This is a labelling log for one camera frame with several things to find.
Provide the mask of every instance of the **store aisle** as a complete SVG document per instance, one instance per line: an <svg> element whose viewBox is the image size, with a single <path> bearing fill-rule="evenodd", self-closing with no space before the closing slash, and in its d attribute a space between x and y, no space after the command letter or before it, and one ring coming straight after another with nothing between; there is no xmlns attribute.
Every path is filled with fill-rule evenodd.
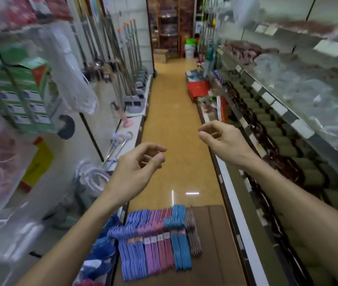
<svg viewBox="0 0 338 286"><path fill-rule="evenodd" d="M129 212L162 209L173 203L186 207L223 205L208 147L198 138L201 121L197 107L187 94L185 72L194 68L195 62L185 59L156 64L158 74L142 141L165 146L166 162L129 203Z"/></svg>

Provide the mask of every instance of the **yellow tag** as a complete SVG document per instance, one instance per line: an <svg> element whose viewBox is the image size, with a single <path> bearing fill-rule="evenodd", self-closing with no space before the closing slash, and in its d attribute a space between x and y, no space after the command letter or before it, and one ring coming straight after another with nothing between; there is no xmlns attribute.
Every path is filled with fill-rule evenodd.
<svg viewBox="0 0 338 286"><path fill-rule="evenodd" d="M20 182L20 187L25 192L29 192L32 189L40 177L48 170L54 159L51 150L41 137L37 138L34 145L36 145L38 151Z"/></svg>

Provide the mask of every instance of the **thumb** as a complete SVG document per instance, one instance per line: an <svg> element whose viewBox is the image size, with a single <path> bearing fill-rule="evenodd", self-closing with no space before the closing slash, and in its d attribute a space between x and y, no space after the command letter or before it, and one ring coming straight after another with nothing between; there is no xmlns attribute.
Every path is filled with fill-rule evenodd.
<svg viewBox="0 0 338 286"><path fill-rule="evenodd" d="M163 162L165 162L164 154L158 153L141 169L141 172L150 179L154 172L161 168Z"/></svg>
<svg viewBox="0 0 338 286"><path fill-rule="evenodd" d="M198 136L211 149L215 148L215 146L219 142L218 140L216 140L215 138L213 138L210 134L208 134L207 132L204 132L204 131L200 131L199 134L198 134Z"/></svg>

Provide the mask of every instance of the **brown cardboard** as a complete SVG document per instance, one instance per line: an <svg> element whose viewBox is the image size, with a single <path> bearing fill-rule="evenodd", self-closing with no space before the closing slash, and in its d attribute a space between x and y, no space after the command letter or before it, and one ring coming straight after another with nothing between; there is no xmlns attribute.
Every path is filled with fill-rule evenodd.
<svg viewBox="0 0 338 286"><path fill-rule="evenodd" d="M169 59L169 50L154 49L153 58L154 58L154 62L156 63L166 63Z"/></svg>
<svg viewBox="0 0 338 286"><path fill-rule="evenodd" d="M246 285L238 252L223 206L192 207L202 255L192 259L189 271L170 270L124 282L119 259L114 285Z"/></svg>

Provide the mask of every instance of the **left hand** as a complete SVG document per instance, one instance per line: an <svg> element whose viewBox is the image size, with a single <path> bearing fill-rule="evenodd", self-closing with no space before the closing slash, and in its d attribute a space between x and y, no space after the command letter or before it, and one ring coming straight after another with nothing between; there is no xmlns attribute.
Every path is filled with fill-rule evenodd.
<svg viewBox="0 0 338 286"><path fill-rule="evenodd" d="M154 143L141 143L119 158L118 164L100 197L122 206L147 186L157 169L162 168L166 148Z"/></svg>

